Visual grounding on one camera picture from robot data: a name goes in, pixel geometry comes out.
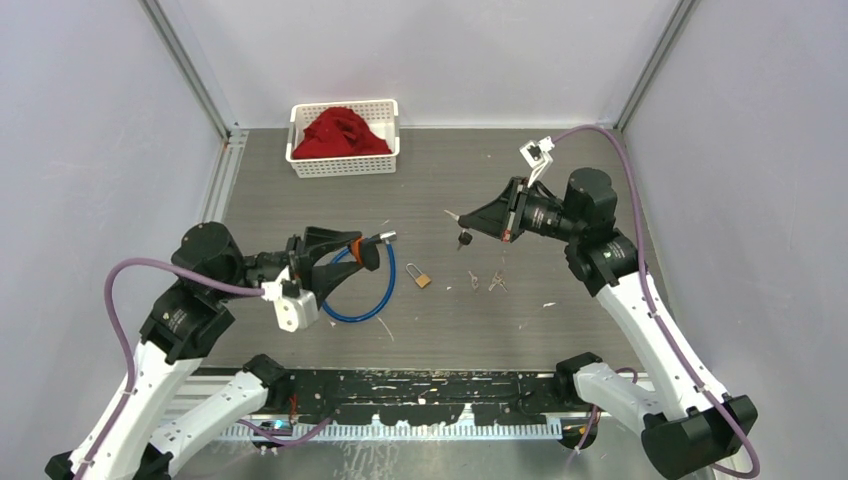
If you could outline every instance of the white bracket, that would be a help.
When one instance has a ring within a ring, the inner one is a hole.
[[[283,269],[273,282],[264,282],[262,299],[274,302],[277,325],[287,332],[303,330],[318,320],[318,302],[309,290],[300,290],[297,298],[283,295],[283,281],[291,280],[289,267]]]
[[[168,473],[176,476],[191,457],[246,415],[265,405],[268,389],[250,372],[238,372],[220,391],[182,417],[159,427],[150,444],[174,455]]]
[[[554,149],[554,142],[551,137],[545,137],[539,140],[539,143],[529,141],[523,147],[519,148],[524,161],[530,165],[533,171],[530,173],[530,178],[527,180],[527,186],[530,187],[534,182],[542,178],[542,175],[548,171],[551,164],[554,163],[553,157],[549,153]]]
[[[581,368],[574,375],[574,384],[581,400],[609,412],[636,435],[645,429],[645,415],[662,413],[654,392],[615,373],[606,363]]]

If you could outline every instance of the brass padlock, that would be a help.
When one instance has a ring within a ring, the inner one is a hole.
[[[427,285],[430,285],[430,282],[432,282],[432,280],[430,280],[430,277],[428,277],[426,273],[422,272],[420,268],[415,266],[414,263],[406,264],[406,273],[408,273],[409,276],[412,277],[413,280],[415,280],[415,284],[418,285],[418,288],[424,288]]]

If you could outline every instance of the white plastic basket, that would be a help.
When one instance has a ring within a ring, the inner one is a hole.
[[[303,140],[303,130],[329,107],[347,107],[356,112],[368,123],[368,127],[374,132],[374,135],[386,141],[392,153],[362,157],[292,159],[292,152]],[[392,99],[295,105],[291,114],[286,161],[294,168],[300,178],[394,173],[397,170],[397,156],[400,153],[400,132],[397,118],[397,102]]]

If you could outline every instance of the orange ring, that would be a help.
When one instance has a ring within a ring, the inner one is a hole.
[[[359,237],[350,244],[350,253],[356,259],[356,263],[362,265],[362,257],[359,256],[359,244],[362,243],[363,237]]]

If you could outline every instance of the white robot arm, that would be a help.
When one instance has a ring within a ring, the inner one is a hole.
[[[221,391],[160,426],[178,388],[235,320],[224,302],[237,295],[207,284],[218,282],[247,291],[250,288],[245,287],[261,287],[262,298],[274,303],[280,328],[296,331],[317,320],[320,305],[344,280],[362,268],[379,268],[376,245],[395,238],[394,232],[364,238],[360,232],[308,227],[303,238],[290,238],[283,251],[244,257],[224,225],[196,225],[172,257],[179,268],[159,268],[200,276],[180,278],[154,303],[130,364],[135,370],[133,390],[127,391],[130,384],[125,377],[94,429],[75,450],[52,457],[45,468],[47,475],[52,479],[170,478],[245,415],[263,407],[282,409],[293,389],[290,376],[259,355]],[[349,248],[354,261],[315,266],[340,248]],[[142,260],[138,264],[167,265]]]
[[[460,243],[471,242],[470,230],[509,243],[525,231],[565,242],[569,270],[618,323],[654,386],[648,391],[634,385],[585,353],[557,364],[555,387],[563,404],[592,404],[612,414],[640,436],[666,478],[735,454],[757,419],[753,403],[744,395],[730,396],[677,328],[650,273],[640,266],[636,246],[615,228],[618,197],[610,177],[596,169],[575,170],[562,198],[542,184],[551,148],[549,139],[521,148],[534,175],[511,178],[494,201],[460,215]]]

